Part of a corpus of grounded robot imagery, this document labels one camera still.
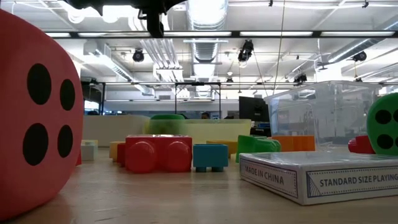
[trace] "white toy block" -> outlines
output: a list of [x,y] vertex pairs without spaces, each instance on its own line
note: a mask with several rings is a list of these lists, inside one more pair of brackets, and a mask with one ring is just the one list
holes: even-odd
[[81,160],[94,161],[98,155],[98,146],[81,146]]

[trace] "ceiling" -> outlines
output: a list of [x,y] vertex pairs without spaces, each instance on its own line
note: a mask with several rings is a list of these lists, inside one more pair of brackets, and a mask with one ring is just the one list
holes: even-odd
[[[396,17],[398,21],[398,2],[395,0],[372,0],[367,8],[362,8],[364,0],[274,0],[272,7],[269,1],[230,0],[226,17],[225,30],[380,30],[380,24]],[[72,23],[68,12],[57,1],[1,1],[1,9],[19,16],[36,27],[47,32],[68,31],[111,31],[131,30],[126,17],[115,23],[107,23],[100,17],[86,17],[78,24]],[[187,30],[188,20],[185,5],[177,6],[168,13],[171,30]],[[313,64],[308,59],[317,55],[329,55],[356,39],[253,39],[255,54],[248,60],[247,67],[240,68],[237,56],[244,39],[223,39],[228,43],[220,44],[212,81],[225,82],[227,72],[232,72],[234,82],[284,82],[291,78],[291,72],[304,62]],[[86,40],[59,40],[58,43],[79,64],[83,77],[93,77],[100,82],[120,82],[112,70],[101,62],[88,60],[83,55]],[[100,44],[107,44],[112,50],[112,58],[119,62],[135,80],[157,82],[152,71],[154,62],[144,51],[144,61],[134,62],[132,55],[135,49],[143,48],[137,39],[101,39]],[[185,81],[192,81],[193,66],[191,45],[183,39],[174,39],[174,49],[183,68]],[[386,39],[365,50],[368,59],[356,64],[344,60],[338,64],[342,76],[338,79],[353,80],[355,74],[361,76],[383,69],[397,63],[398,39]],[[315,69],[305,71],[309,82],[318,81]],[[396,81],[396,69],[380,75],[366,78],[366,82]],[[242,88],[263,88],[262,86],[242,86]]]

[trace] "table surface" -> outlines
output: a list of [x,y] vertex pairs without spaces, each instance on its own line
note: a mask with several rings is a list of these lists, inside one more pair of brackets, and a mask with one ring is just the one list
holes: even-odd
[[221,173],[134,175],[100,149],[52,201],[7,223],[397,223],[397,200],[301,206],[240,180],[233,162]]

